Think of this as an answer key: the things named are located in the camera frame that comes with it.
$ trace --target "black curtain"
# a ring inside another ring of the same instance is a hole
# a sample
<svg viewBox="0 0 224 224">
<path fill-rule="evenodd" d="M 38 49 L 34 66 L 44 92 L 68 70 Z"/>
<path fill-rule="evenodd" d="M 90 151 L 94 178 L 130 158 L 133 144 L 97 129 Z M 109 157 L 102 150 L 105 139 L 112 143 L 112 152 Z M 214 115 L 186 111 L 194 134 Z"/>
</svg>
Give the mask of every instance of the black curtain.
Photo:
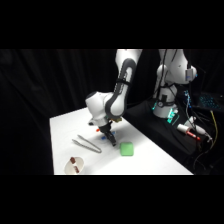
<svg viewBox="0 0 224 224">
<path fill-rule="evenodd" d="M 1 49 L 0 173 L 53 174 L 49 118 L 86 107 L 93 92 L 113 92 L 116 49 Z M 224 50 L 194 49 L 207 71 L 203 89 L 224 94 Z M 154 91 L 157 49 L 144 50 L 128 103 Z"/>
</svg>

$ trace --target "tweezers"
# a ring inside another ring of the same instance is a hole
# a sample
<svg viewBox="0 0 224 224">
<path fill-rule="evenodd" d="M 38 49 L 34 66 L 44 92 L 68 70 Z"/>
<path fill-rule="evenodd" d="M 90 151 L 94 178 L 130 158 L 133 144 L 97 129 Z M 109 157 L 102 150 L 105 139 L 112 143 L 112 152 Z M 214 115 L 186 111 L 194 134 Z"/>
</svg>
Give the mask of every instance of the tweezers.
<svg viewBox="0 0 224 224">
<path fill-rule="evenodd" d="M 99 147 L 97 147 L 97 146 L 94 145 L 93 143 L 89 142 L 88 140 L 86 140 L 85 138 L 83 138 L 83 137 L 80 136 L 80 135 L 78 135 L 78 137 L 79 137 L 80 139 L 82 139 L 83 141 L 88 142 L 90 145 L 94 146 L 94 147 L 97 148 L 98 150 L 95 150 L 95 149 L 90 148 L 90 147 L 88 147 L 88 146 L 82 145 L 82 144 L 79 143 L 78 141 L 72 139 L 72 141 L 73 141 L 76 145 L 78 145 L 78 146 L 80 146 L 80 147 L 82 147 L 82 148 L 88 149 L 88 150 L 90 150 L 90 151 L 96 152 L 96 153 L 102 153 L 102 150 L 101 150 Z"/>
</svg>

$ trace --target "green block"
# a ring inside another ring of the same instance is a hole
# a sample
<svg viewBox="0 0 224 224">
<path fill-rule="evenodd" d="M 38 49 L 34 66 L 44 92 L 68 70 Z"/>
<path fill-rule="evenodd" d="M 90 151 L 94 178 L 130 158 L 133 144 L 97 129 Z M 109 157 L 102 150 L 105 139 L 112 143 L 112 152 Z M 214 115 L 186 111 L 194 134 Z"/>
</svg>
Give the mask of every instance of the green block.
<svg viewBox="0 0 224 224">
<path fill-rule="evenodd" d="M 130 142 L 121 143 L 120 150 L 122 156 L 133 156 L 134 155 L 134 145 Z"/>
</svg>

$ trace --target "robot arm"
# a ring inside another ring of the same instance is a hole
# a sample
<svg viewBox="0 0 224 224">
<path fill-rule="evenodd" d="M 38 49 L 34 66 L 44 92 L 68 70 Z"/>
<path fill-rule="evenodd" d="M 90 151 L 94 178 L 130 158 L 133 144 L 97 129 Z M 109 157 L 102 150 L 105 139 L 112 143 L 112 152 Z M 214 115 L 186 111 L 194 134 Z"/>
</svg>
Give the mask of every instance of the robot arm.
<svg viewBox="0 0 224 224">
<path fill-rule="evenodd" d="M 86 105 L 93 116 L 89 125 L 98 126 L 113 146 L 116 145 L 116 140 L 110 131 L 110 120 L 117 120 L 125 114 L 128 94 L 141 53 L 142 49 L 118 49 L 116 63 L 119 77 L 114 93 L 94 92 L 86 98 Z"/>
<path fill-rule="evenodd" d="M 158 96 L 158 101 L 153 113 L 160 118 L 169 118 L 177 94 L 174 84 L 189 84 L 195 79 L 197 70 L 194 67 L 188 68 L 183 49 L 159 49 L 159 53 L 161 64 L 157 70 L 154 94 L 154 98 Z"/>
</svg>

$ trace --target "cable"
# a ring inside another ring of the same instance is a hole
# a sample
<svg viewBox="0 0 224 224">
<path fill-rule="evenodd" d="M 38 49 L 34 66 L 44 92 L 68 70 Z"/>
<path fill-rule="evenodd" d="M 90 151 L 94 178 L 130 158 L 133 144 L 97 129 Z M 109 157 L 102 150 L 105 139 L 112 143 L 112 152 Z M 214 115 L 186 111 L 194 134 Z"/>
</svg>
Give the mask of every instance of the cable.
<svg viewBox="0 0 224 224">
<path fill-rule="evenodd" d="M 215 124 L 215 129 L 216 129 L 215 141 L 213 142 L 213 140 L 212 140 L 212 146 L 211 146 L 211 148 L 210 148 L 208 151 L 202 153 L 201 155 L 199 155 L 199 156 L 196 158 L 196 160 L 194 161 L 194 166 L 193 166 L 194 170 L 195 170 L 195 165 L 196 165 L 196 162 L 198 161 L 198 159 L 199 159 L 201 156 L 203 156 L 204 154 L 208 154 L 208 153 L 213 149 L 213 147 L 215 146 L 216 141 L 217 141 L 217 139 L 218 139 L 218 133 L 219 133 L 219 132 L 218 132 L 218 127 L 217 127 L 217 123 L 216 123 L 216 120 L 215 120 L 215 116 L 214 116 L 213 111 L 211 111 L 211 114 L 212 114 L 212 118 L 213 118 L 213 121 L 214 121 L 214 124 Z"/>
<path fill-rule="evenodd" d="M 216 123 L 216 120 L 215 120 L 215 116 L 214 116 L 213 111 L 211 111 L 211 114 L 212 114 L 212 118 L 213 118 L 213 120 L 214 120 L 215 129 L 216 129 L 215 141 L 214 141 L 214 144 L 213 144 L 213 146 L 212 146 L 212 148 L 213 148 L 214 145 L 215 145 L 215 143 L 217 142 L 219 131 L 218 131 L 218 127 L 217 127 L 217 123 Z"/>
<path fill-rule="evenodd" d="M 189 107 L 189 104 L 190 104 L 190 96 L 189 96 L 189 94 L 188 94 L 188 95 L 187 95 L 187 106 L 186 106 L 186 115 L 187 115 L 188 120 L 190 120 L 190 117 L 189 117 L 189 114 L 188 114 L 188 107 Z"/>
<path fill-rule="evenodd" d="M 162 83 L 162 80 L 163 80 L 164 66 L 165 66 L 165 60 L 166 60 L 166 54 L 167 54 L 167 49 L 165 50 L 164 57 L 163 57 L 162 76 L 161 76 L 161 79 L 160 79 L 160 82 L 159 82 L 159 85 L 158 85 L 158 90 L 160 90 L 160 86 L 161 86 L 161 83 Z M 158 98 L 158 96 L 159 96 L 159 94 L 160 94 L 160 91 L 158 91 L 158 90 L 157 90 L 157 96 L 156 96 L 156 98 Z"/>
<path fill-rule="evenodd" d="M 186 114 L 186 113 L 184 112 L 184 110 L 182 109 L 182 107 L 181 107 L 181 105 L 180 105 L 178 99 L 176 98 L 175 94 L 173 93 L 173 90 L 172 90 L 170 87 L 169 87 L 169 89 L 170 89 L 170 91 L 171 91 L 172 94 L 174 95 L 174 98 L 177 100 L 177 102 L 178 102 L 178 104 L 179 104 L 179 107 L 178 107 L 178 108 L 180 108 L 180 109 L 182 110 L 183 114 Z M 192 124 L 192 122 L 190 121 L 190 119 L 188 119 L 188 121 L 190 122 L 191 126 L 194 127 L 194 125 Z"/>
</svg>

